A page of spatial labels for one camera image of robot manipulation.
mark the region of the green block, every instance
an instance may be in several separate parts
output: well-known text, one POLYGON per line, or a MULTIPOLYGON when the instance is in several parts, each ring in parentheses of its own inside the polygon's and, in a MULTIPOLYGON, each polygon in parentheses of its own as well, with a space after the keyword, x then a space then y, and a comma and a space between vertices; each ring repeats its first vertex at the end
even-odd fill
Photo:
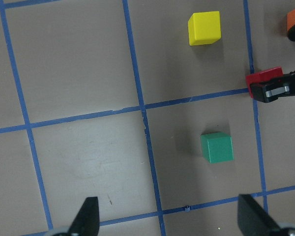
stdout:
POLYGON ((234 160, 232 137, 222 132, 201 135, 202 153, 210 163, 234 160))

